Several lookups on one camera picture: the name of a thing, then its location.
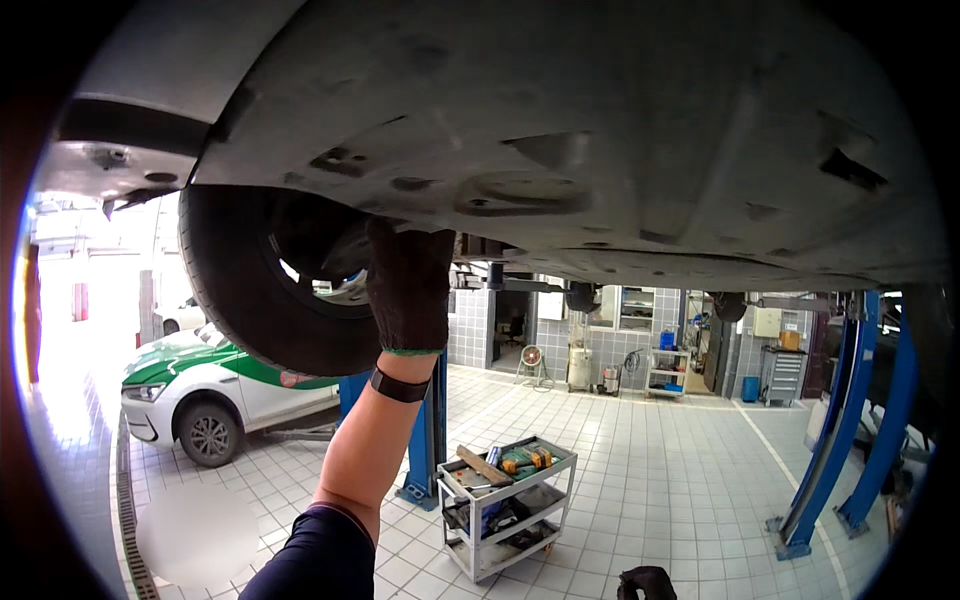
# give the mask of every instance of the blue trash bin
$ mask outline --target blue trash bin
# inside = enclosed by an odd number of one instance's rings
[[[744,402],[756,402],[756,398],[759,395],[760,391],[760,378],[759,377],[744,377],[743,378],[743,397]]]

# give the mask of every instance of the brown knit glove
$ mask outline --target brown knit glove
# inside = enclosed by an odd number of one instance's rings
[[[400,356],[444,351],[454,235],[450,229],[397,233],[379,217],[367,223],[372,249],[367,292],[386,351]]]

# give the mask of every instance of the tool cart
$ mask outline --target tool cart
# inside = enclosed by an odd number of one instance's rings
[[[465,460],[437,465],[437,488],[444,511],[441,519],[444,551],[473,583],[541,548],[549,549],[564,530],[577,455],[533,436],[502,446],[500,456],[506,461],[507,457],[530,447],[549,452],[550,465],[519,468],[513,475],[496,468],[497,481],[481,475]],[[486,461],[487,455],[485,452],[478,456]],[[565,492],[547,483],[566,470],[569,473]],[[499,480],[501,475],[510,477],[512,483],[508,485],[505,480]],[[511,506],[512,515],[504,508]],[[546,518],[558,510],[562,511],[559,522],[555,522],[555,517]]]

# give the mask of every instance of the wheel rim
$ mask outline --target wheel rim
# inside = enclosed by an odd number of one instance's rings
[[[190,427],[190,445],[206,458],[217,458],[230,448],[227,424],[214,417],[200,417]]]

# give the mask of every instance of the white car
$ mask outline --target white car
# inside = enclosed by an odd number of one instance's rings
[[[195,463],[214,468],[230,462],[244,432],[337,406],[336,383],[268,367],[207,324],[139,348],[124,369],[121,405],[138,440],[179,440]]]
[[[206,324],[204,310],[191,296],[183,304],[177,306],[160,306],[154,311],[163,323],[163,335],[170,335],[185,329],[196,329]]]

